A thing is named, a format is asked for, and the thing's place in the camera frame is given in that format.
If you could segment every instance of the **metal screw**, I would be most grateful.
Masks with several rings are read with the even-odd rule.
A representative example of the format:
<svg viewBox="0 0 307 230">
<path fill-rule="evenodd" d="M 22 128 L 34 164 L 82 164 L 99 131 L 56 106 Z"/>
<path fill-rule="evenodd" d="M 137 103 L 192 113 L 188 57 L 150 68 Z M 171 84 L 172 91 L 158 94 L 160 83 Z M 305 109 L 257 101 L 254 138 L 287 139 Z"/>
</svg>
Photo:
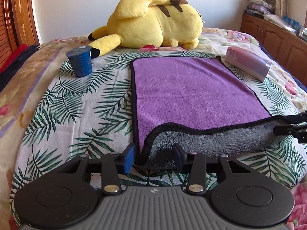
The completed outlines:
<svg viewBox="0 0 307 230">
<path fill-rule="evenodd" d="M 189 190 L 191 192 L 194 192 L 194 193 L 199 193 L 199 192 L 202 192 L 204 190 L 204 187 L 202 185 L 199 185 L 199 184 L 192 184 L 189 186 Z"/>
<path fill-rule="evenodd" d="M 109 193 L 116 193 L 119 191 L 119 187 L 117 185 L 107 185 L 104 187 L 104 191 Z"/>
</svg>

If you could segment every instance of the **gray towel underside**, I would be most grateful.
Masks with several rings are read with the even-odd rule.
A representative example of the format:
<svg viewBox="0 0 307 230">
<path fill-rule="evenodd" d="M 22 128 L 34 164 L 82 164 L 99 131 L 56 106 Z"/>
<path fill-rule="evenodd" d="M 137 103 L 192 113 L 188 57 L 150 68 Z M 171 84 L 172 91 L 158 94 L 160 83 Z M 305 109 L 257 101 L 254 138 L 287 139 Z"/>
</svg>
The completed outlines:
<svg viewBox="0 0 307 230">
<path fill-rule="evenodd" d="M 196 151 L 205 154 L 207 158 L 218 158 L 221 154 L 237 157 L 282 141 L 285 136 L 276 136 L 273 128 L 283 124 L 285 124 L 284 121 L 275 120 L 258 126 L 205 136 L 165 131 L 154 140 L 145 167 L 149 169 L 175 168 L 172 160 L 174 143 L 179 143 L 186 152 Z"/>
</svg>

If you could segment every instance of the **blue cup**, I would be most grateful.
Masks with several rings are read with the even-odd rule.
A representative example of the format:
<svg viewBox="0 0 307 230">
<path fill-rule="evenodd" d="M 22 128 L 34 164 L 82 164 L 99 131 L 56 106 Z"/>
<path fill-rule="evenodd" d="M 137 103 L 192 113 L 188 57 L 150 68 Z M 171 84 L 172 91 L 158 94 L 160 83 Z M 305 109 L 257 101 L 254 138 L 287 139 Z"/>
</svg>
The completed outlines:
<svg viewBox="0 0 307 230">
<path fill-rule="evenodd" d="M 87 76 L 92 72 L 91 48 L 90 46 L 81 46 L 66 53 L 77 78 Z"/>
</svg>

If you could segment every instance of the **yellow pikachu plush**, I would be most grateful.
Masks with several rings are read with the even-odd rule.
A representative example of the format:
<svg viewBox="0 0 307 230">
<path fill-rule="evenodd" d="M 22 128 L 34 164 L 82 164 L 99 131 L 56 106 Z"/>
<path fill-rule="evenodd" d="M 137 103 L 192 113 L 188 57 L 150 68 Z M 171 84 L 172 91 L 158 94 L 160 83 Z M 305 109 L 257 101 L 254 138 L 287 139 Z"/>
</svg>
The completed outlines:
<svg viewBox="0 0 307 230">
<path fill-rule="evenodd" d="M 105 55 L 118 46 L 142 48 L 198 46 L 203 21 L 185 0 L 121 0 L 106 26 L 92 32 L 91 56 Z"/>
</svg>

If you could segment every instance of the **white logo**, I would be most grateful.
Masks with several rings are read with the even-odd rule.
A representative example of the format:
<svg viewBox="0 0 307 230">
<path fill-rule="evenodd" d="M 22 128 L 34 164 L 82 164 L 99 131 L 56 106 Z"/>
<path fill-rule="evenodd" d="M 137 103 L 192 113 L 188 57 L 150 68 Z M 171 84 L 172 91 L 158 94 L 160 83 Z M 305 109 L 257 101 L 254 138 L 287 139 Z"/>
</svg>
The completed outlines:
<svg viewBox="0 0 307 230">
<path fill-rule="evenodd" d="M 157 189 L 151 189 L 150 191 L 151 191 L 151 193 L 154 193 L 154 194 L 159 192 L 159 190 L 157 190 Z"/>
</svg>

